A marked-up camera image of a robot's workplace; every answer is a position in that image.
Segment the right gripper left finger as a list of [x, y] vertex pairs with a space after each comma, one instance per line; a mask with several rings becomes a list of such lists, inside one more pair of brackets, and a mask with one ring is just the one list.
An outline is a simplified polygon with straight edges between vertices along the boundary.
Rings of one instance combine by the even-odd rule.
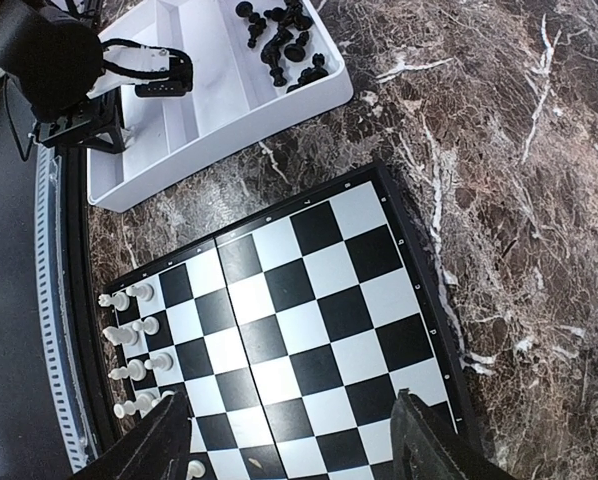
[[74, 479], [184, 479], [191, 440], [187, 397], [165, 397], [104, 455]]

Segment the white bishop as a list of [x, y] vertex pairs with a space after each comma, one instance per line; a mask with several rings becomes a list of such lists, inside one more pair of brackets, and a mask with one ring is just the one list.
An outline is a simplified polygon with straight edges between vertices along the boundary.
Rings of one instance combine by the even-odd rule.
[[201, 479], [206, 474], [205, 465], [199, 460], [191, 460], [187, 466], [186, 479]]

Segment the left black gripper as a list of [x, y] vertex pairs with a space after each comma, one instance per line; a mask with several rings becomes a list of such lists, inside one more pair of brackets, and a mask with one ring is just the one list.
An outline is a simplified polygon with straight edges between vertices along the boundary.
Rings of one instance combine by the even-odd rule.
[[125, 150], [121, 90], [80, 102], [57, 120], [38, 123], [33, 138], [47, 148], [89, 148], [118, 154]]

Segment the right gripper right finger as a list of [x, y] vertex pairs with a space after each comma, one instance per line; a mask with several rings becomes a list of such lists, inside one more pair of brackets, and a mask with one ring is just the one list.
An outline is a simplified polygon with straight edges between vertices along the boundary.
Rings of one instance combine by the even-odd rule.
[[408, 389], [398, 392], [390, 418], [395, 479], [509, 479]]

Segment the white chess rook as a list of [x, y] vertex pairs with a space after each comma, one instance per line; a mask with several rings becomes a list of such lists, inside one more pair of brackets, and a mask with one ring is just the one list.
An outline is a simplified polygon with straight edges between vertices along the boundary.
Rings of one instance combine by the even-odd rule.
[[98, 304], [101, 307], [113, 307], [118, 311], [125, 311], [130, 306], [130, 297], [123, 291], [114, 294], [100, 294]]

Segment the white chess knight piece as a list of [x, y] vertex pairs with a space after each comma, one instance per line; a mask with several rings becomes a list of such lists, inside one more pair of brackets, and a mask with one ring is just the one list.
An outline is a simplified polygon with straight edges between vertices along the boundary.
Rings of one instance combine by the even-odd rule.
[[137, 300], [148, 302], [154, 296], [154, 289], [150, 283], [141, 282], [128, 286], [125, 289], [125, 293], [129, 297], [134, 297]]

